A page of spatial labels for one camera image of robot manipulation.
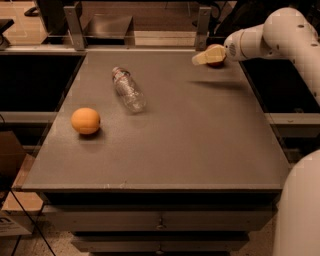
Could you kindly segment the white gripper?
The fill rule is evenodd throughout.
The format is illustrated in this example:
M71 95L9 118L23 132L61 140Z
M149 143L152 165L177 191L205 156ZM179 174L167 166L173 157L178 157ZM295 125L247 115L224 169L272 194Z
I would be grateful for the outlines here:
M232 61L244 61L248 57L243 53L241 42L242 37L245 35L246 30L241 29L230 34L222 45L210 45L205 51L202 51L192 58L194 65L210 64L213 66L220 65L224 62L225 58Z

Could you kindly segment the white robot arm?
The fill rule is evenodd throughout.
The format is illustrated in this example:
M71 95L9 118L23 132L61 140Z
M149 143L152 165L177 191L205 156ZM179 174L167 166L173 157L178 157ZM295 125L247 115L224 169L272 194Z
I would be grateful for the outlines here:
M192 62L195 65L216 64L225 58L232 61L288 60L313 99L319 99L317 32L294 8L278 9L263 24L232 33L222 46L195 55ZM278 205L273 256L320 256L319 150L299 160L286 178Z

